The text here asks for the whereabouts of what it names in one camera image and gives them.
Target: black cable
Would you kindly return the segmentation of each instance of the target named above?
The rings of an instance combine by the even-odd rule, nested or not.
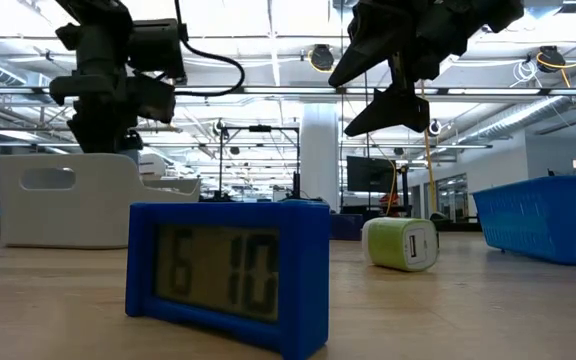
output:
[[[193,48],[192,46],[190,46],[190,44],[188,44],[188,32],[186,30],[186,25],[181,22],[180,0],[175,0],[175,12],[177,15],[177,23],[179,26],[179,38],[181,40],[181,43],[184,44],[184,46],[186,47],[186,49],[188,49],[191,53],[193,53],[197,56],[201,56],[201,57],[204,57],[207,59],[217,60],[217,61],[231,64],[232,66],[236,67],[237,70],[239,70],[239,74],[240,74],[239,75],[239,81],[237,81],[237,83],[235,85],[233,85],[228,90],[215,91],[215,92],[194,92],[194,91],[176,90],[175,95],[217,97],[217,96],[232,94],[235,91],[237,91],[241,87],[241,85],[243,85],[244,81],[246,80],[246,72],[244,71],[244,67],[241,66],[241,64],[234,59],[231,59],[231,58],[228,58],[225,56],[221,56],[221,55],[203,52],[201,50],[197,50],[197,49]]]

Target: digit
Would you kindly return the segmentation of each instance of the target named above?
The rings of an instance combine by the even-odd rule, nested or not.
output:
[[[264,299],[261,302],[254,300],[254,290],[256,274],[251,274],[253,270],[257,270],[257,257],[261,247],[267,247],[266,259],[266,281],[264,282]],[[245,270],[248,272],[244,278],[244,294],[243,302],[246,310],[257,312],[261,314],[272,314],[275,310],[275,302],[277,300],[277,279],[274,272],[278,271],[279,264],[279,247],[275,236],[269,234],[252,234],[248,237],[246,246],[246,262],[244,264]]]
[[[188,296],[192,285],[192,265],[181,254],[181,244],[192,239],[192,230],[180,229],[175,232],[173,240],[173,263],[170,268],[170,281],[172,290],[179,295]]]
[[[241,252],[243,251],[243,239],[237,236],[230,243],[230,277],[228,278],[228,298],[230,303],[237,304],[239,298],[239,269],[241,268]]]

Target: table surface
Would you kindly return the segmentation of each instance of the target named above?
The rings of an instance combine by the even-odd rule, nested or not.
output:
[[[0,359],[279,359],[219,334],[124,314],[126,251],[0,242]],[[330,339],[314,359],[576,359],[576,267],[442,234],[423,273],[331,243]]]

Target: white column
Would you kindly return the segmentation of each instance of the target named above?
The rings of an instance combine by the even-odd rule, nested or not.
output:
[[[321,197],[339,211],[339,133],[336,104],[305,104],[301,121],[301,196]]]

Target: ceiling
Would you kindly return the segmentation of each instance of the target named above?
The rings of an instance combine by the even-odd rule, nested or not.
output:
[[[172,18],[172,0],[124,0],[134,19]],[[329,74],[316,71],[307,54],[315,44],[327,44],[338,60],[349,38],[345,28],[351,20],[349,8],[340,8],[342,0],[182,0],[182,15],[187,22],[190,43],[203,51],[239,60],[246,68],[246,87],[327,87]],[[441,66],[441,75],[427,81],[427,87],[449,88],[522,88],[561,87],[560,74],[536,75],[520,81],[518,67],[527,54],[533,56],[541,45],[556,45],[569,63],[576,63],[576,0],[526,1],[523,19],[499,34],[477,32],[469,41],[468,51],[461,57],[451,56]],[[55,37],[59,26],[72,21],[53,0],[0,0],[0,68],[24,79],[25,85],[46,85],[56,76],[67,75],[75,67],[74,53],[66,50]],[[230,86],[238,79],[238,72],[229,65],[198,58],[185,51],[188,86]],[[570,69],[575,78],[576,67]],[[228,95],[210,99],[179,97],[173,122],[174,131],[143,132],[147,143],[158,144],[153,149],[176,162],[178,168],[192,169],[192,174],[210,178],[218,172],[215,148],[200,148],[199,143],[216,141],[213,125],[223,121],[228,126],[265,124],[299,127],[306,102],[334,102],[340,115],[340,127],[352,120],[365,107],[361,89],[386,87],[390,84],[386,64],[379,64],[360,76],[349,86],[358,88],[354,96],[281,94],[268,90],[266,94]],[[490,116],[514,103],[532,101],[523,98],[468,96],[459,98],[429,97],[434,119],[444,124],[439,141],[465,132]],[[0,95],[0,126],[46,126],[65,128],[72,115],[71,108],[62,109],[45,99]],[[142,120],[141,127],[163,128],[161,124]],[[26,141],[0,133],[0,141]],[[69,132],[37,133],[49,142],[72,141]],[[226,185],[253,184],[267,191],[266,183],[289,183],[292,172],[288,159],[296,158],[291,145],[294,132],[286,134],[241,132],[231,141],[241,146],[238,155],[226,152],[228,169]],[[423,136],[404,127],[377,131],[372,138],[378,144],[416,144]],[[345,155],[365,155],[365,137],[342,139]],[[393,155],[392,149],[387,155]],[[419,150],[409,150],[403,158],[417,159]],[[373,149],[373,156],[381,154]],[[435,161],[454,161],[450,151]],[[214,184],[207,179],[206,184]]]

